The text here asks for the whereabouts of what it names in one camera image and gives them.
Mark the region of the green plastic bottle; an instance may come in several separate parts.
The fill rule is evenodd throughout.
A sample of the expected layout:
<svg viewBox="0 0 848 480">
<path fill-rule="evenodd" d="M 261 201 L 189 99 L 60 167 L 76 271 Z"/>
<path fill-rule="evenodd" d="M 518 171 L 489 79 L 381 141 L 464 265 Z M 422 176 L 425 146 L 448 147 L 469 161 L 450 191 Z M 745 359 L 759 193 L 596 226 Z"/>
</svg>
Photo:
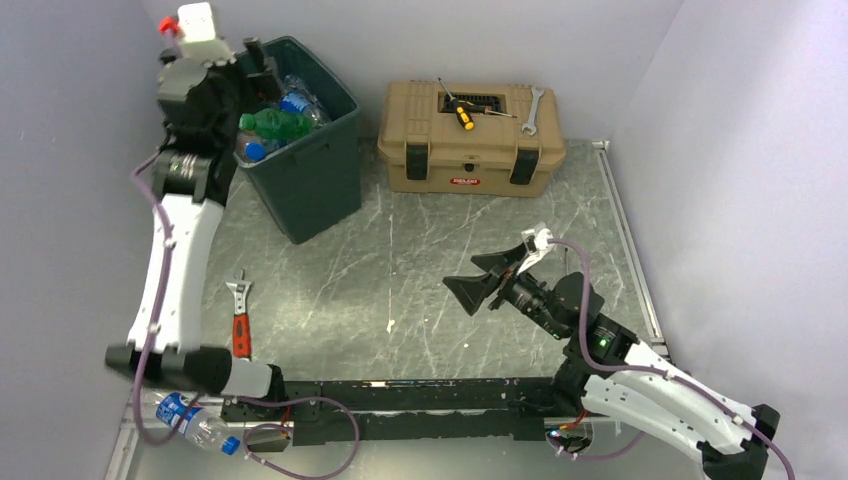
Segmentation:
<svg viewBox="0 0 848 480">
<path fill-rule="evenodd" d="M 273 108 L 242 114 L 239 128 L 264 139 L 286 142 L 305 137 L 315 129 L 313 122 L 303 114 Z"/>
</svg>

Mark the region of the crushed Pepsi bottle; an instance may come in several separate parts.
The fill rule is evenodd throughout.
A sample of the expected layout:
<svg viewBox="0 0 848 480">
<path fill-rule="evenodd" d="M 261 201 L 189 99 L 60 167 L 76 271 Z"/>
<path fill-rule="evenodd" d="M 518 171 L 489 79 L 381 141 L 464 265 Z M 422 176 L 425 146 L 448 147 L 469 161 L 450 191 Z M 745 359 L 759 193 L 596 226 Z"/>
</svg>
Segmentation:
<svg viewBox="0 0 848 480">
<path fill-rule="evenodd" d="M 323 104 L 312 93 L 303 78 L 288 74 L 283 78 L 282 86 L 283 95 L 278 101 L 278 107 L 282 111 L 310 118 L 316 128 L 322 128 L 331 121 Z"/>
</svg>

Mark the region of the dark green plastic bin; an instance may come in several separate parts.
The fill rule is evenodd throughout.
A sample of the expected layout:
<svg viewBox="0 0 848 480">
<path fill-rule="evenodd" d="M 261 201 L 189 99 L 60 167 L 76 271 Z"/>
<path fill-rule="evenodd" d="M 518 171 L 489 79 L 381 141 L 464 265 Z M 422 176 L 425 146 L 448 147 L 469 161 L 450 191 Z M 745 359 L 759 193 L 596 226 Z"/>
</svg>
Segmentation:
<svg viewBox="0 0 848 480">
<path fill-rule="evenodd" d="M 263 44 L 281 76 L 302 78 L 326 108 L 329 124 L 263 159 L 250 161 L 238 147 L 234 159 L 278 229 L 302 244 L 362 206 L 357 147 L 359 102 L 345 83 L 300 41 L 283 36 Z"/>
</svg>

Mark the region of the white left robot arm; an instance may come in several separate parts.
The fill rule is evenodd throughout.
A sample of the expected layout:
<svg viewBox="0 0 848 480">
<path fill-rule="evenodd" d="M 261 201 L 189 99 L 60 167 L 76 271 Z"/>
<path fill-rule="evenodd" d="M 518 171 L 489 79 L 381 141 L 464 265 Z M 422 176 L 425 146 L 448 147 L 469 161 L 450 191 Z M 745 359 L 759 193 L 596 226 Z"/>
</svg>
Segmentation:
<svg viewBox="0 0 848 480">
<path fill-rule="evenodd" d="M 164 51 L 157 102 L 164 140 L 132 180 L 151 202 L 154 234 L 142 300 L 105 365 L 143 388 L 248 397 L 264 420 L 287 406 L 280 369 L 202 341 L 208 259 L 237 163 L 240 117 L 278 90 L 275 62 L 255 38 L 234 54 L 221 40 Z"/>
</svg>

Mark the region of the blue label bottle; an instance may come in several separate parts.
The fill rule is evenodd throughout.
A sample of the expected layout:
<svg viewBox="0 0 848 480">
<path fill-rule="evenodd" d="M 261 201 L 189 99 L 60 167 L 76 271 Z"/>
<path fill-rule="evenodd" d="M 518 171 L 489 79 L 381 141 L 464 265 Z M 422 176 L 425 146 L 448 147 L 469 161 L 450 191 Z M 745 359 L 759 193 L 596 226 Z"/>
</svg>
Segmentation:
<svg viewBox="0 0 848 480">
<path fill-rule="evenodd" d="M 238 137 L 237 153 L 245 162 L 261 161 L 272 151 L 273 148 L 261 137 L 253 135 Z"/>
</svg>

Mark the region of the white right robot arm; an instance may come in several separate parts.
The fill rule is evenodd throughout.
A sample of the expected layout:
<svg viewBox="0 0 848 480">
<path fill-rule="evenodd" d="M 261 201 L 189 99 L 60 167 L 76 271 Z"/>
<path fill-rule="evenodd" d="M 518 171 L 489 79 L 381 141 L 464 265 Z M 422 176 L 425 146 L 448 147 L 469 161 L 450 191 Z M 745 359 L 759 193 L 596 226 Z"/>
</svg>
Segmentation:
<svg viewBox="0 0 848 480">
<path fill-rule="evenodd" d="M 711 390 L 603 314 L 586 257 L 579 271 L 554 286 L 536 279 L 528 264 L 542 255 L 528 243 L 475 255 L 480 275 L 446 276 L 442 282 L 469 315 L 508 304 L 567 342 L 550 384 L 560 413 L 588 411 L 628 424 L 689 456 L 709 479 L 763 478 L 777 450 L 779 413 Z"/>
</svg>

